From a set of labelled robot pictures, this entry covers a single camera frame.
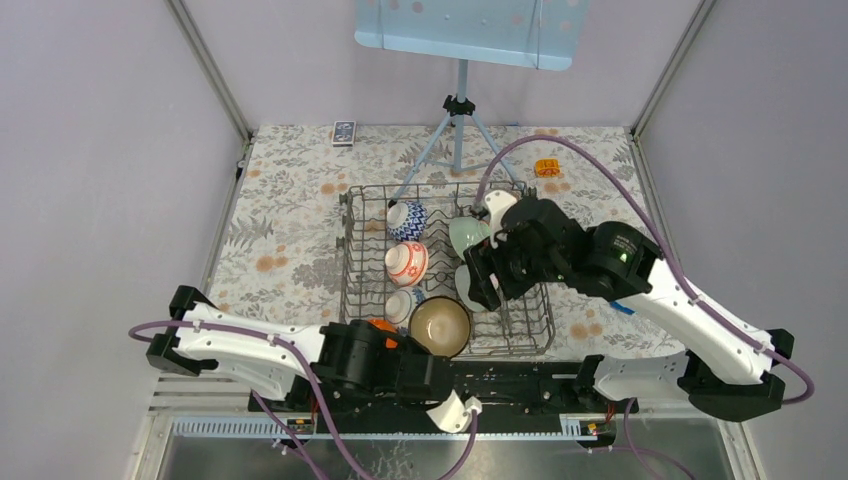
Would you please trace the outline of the pale green checkered bowl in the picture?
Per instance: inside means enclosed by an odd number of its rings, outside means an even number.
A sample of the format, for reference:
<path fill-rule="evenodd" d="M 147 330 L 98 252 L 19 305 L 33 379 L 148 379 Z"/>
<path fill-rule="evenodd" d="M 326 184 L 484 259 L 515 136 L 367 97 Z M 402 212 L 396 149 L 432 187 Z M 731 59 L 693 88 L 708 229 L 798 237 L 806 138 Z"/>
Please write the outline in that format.
<path fill-rule="evenodd" d="M 471 275 L 467 265 L 460 265 L 454 276 L 455 286 L 461 302 L 473 313 L 488 312 L 488 309 L 471 299 L 469 293 L 471 288 Z"/>

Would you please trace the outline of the dark brown patterned bowl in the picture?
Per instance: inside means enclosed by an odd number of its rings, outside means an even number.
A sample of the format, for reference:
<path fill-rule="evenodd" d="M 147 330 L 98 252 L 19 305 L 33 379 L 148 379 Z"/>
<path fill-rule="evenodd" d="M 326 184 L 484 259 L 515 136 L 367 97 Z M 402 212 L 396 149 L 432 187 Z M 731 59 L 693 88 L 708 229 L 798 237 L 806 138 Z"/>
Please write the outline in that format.
<path fill-rule="evenodd" d="M 472 316 L 458 301 L 436 296 L 417 305 L 410 316 L 409 336 L 431 354 L 456 357 L 470 341 Z"/>

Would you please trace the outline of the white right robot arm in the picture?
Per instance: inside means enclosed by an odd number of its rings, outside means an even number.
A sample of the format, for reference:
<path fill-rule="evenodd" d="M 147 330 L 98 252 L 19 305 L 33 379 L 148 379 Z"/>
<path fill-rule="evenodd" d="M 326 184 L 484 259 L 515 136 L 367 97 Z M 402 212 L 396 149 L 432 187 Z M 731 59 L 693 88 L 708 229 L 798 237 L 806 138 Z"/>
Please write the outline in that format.
<path fill-rule="evenodd" d="M 472 301 L 494 311 L 540 284 L 561 283 L 632 310 L 684 344 L 665 357 L 587 356 L 573 383 L 583 410 L 632 398 L 686 400 L 714 418 L 744 422 L 780 409 L 785 384 L 772 367 L 791 353 L 791 334 L 710 306 L 675 277 L 653 240 L 626 223 L 584 228 L 551 200 L 502 190 L 482 204 L 490 234 L 464 252 Z"/>

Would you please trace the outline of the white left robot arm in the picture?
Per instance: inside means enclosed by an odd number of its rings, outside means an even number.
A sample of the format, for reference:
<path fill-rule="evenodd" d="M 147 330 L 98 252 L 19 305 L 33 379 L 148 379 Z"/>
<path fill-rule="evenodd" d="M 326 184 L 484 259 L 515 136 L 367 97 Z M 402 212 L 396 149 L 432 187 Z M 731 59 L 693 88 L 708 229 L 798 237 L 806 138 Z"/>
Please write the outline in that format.
<path fill-rule="evenodd" d="M 216 308 L 181 285 L 169 305 L 173 325 L 154 334 L 148 363 L 167 373 L 204 371 L 247 385 L 288 411 L 309 401 L 308 379 L 330 392 L 372 401 L 393 398 L 431 408 L 458 399 L 451 361 L 415 340 L 364 320 L 279 325 Z"/>

